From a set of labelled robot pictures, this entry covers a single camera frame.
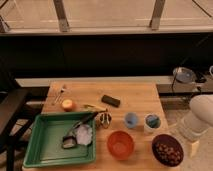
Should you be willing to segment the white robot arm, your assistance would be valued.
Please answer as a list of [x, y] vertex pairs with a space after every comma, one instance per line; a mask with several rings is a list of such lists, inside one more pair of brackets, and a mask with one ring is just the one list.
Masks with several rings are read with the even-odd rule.
[[190, 111], [178, 125], [180, 133], [189, 141], [197, 141], [213, 127], [213, 95], [194, 96], [189, 103]]

